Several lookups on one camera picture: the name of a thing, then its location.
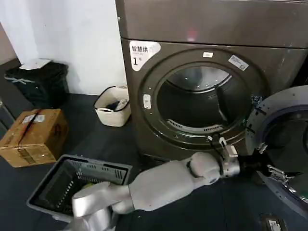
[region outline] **white wall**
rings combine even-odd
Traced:
[[[72,93],[100,94],[126,82],[114,1],[1,0],[0,22],[21,63],[67,63]]]
[[[14,58],[16,54],[0,23],[0,65]]]

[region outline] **cardboard box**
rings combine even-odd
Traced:
[[[23,112],[0,141],[0,155],[13,167],[55,162],[68,134],[60,109]]]

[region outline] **black trash can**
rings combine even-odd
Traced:
[[[5,72],[5,79],[14,84],[35,108],[58,108],[68,96],[68,66],[49,62],[40,69],[15,67]]]

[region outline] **dryer drum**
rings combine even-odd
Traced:
[[[243,120],[251,94],[239,78],[210,66],[184,68],[162,84],[157,107],[162,118],[183,132],[212,133]]]

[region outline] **yellow object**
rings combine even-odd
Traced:
[[[93,184],[93,183],[87,183],[87,184],[84,185],[81,189],[85,189],[85,188],[90,187],[90,186],[92,186],[92,185],[94,185],[94,184]]]

